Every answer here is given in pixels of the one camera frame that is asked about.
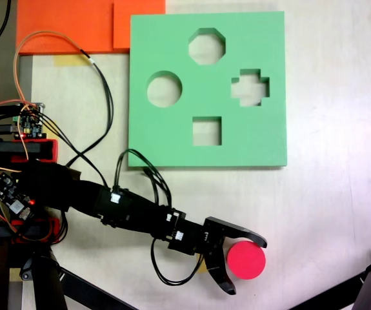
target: circuit board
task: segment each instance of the circuit board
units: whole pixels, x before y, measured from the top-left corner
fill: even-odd
[[[30,110],[37,110],[43,113],[45,105],[43,103],[35,103],[36,107],[30,107]],[[14,125],[17,126],[18,116],[13,117]],[[43,133],[43,124],[37,116],[21,116],[19,120],[20,135],[23,139],[46,139],[46,134]],[[19,132],[14,134],[15,140],[20,139]]]
[[[14,179],[5,173],[0,174],[0,201],[22,220],[29,217],[30,208],[35,204],[34,200],[19,192]]]

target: square hole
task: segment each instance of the square hole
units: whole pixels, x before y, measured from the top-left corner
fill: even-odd
[[[221,145],[221,117],[192,118],[194,146]]]

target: yellow tape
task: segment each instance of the yellow tape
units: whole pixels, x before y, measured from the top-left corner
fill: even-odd
[[[54,55],[55,67],[80,67],[90,66],[90,62],[85,55]]]

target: circle hole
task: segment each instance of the circle hole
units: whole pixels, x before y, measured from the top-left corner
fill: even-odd
[[[177,103],[183,92],[183,85],[176,74],[159,71],[151,76],[147,96],[149,102],[159,108],[168,108]]]

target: cross-shaped hole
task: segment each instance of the cross-shaped hole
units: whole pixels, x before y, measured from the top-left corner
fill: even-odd
[[[263,98],[270,97],[269,82],[258,69],[241,70],[239,77],[231,79],[231,97],[239,98],[241,107],[260,106]]]

